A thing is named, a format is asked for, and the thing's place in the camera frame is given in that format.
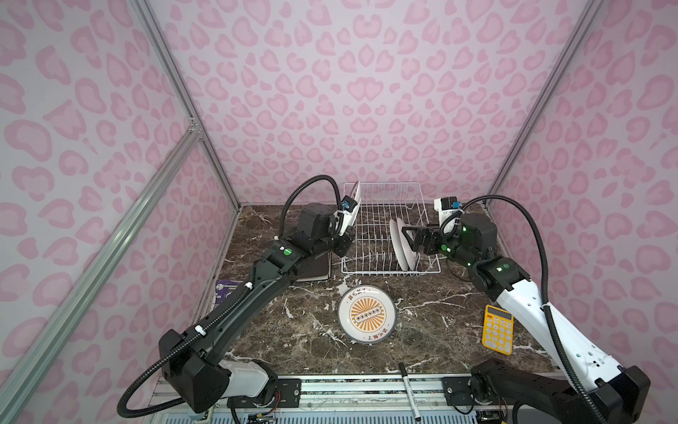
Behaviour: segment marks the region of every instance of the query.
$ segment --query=purple package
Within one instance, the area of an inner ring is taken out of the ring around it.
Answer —
[[[230,295],[241,282],[234,282],[230,280],[217,280],[216,282],[216,299],[214,301],[215,305],[219,305],[228,295]]]

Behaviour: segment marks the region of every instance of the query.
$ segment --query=orange sunburst pattern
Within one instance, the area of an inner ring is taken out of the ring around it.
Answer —
[[[386,310],[372,297],[358,299],[351,306],[351,322],[362,332],[377,331],[386,320]]]

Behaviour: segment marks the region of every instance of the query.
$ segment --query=wall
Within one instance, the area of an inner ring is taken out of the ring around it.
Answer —
[[[160,337],[191,323],[232,216],[207,156],[196,146],[19,422],[119,422],[118,399],[159,359]],[[132,397],[130,408],[148,405],[157,378]]]
[[[641,422],[653,424],[678,413],[677,20],[675,2],[612,2],[501,190],[539,224],[552,302],[650,376]],[[539,275],[527,223],[492,212]]]
[[[585,1],[151,3],[238,198],[280,204],[321,173],[485,193]]]
[[[0,5],[0,384],[186,128],[124,0]]]

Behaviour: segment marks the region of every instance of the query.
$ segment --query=white cable clip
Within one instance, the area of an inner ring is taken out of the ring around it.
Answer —
[[[195,326],[195,331],[197,331],[202,337],[207,336],[203,326]]]

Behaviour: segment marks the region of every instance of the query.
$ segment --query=dish rack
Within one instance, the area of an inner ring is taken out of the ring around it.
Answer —
[[[354,183],[344,183],[344,194],[350,195]],[[403,271],[391,243],[388,223],[402,218],[405,225],[426,225],[428,214],[418,182],[361,182],[361,206],[355,220],[355,241],[352,250],[342,258],[345,274],[419,275],[439,273],[438,256],[417,253],[413,271]]]

